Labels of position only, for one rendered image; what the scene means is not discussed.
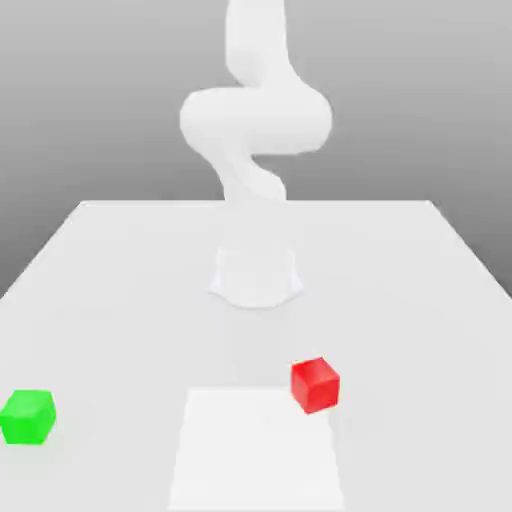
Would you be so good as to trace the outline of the small red cube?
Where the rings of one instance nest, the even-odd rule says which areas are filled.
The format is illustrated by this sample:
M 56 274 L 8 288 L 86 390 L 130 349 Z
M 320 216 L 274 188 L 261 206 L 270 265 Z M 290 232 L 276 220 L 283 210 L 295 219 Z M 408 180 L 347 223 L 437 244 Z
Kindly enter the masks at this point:
M 335 407 L 339 401 L 340 375 L 318 357 L 291 366 L 291 394 L 306 414 Z

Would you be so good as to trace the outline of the small green cube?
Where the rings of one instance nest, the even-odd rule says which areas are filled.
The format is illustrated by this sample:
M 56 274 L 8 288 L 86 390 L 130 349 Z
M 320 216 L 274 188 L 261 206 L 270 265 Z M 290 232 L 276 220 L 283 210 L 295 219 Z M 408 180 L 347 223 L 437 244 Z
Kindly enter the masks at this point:
M 56 421 L 48 390 L 15 390 L 0 410 L 0 431 L 7 444 L 42 445 Z

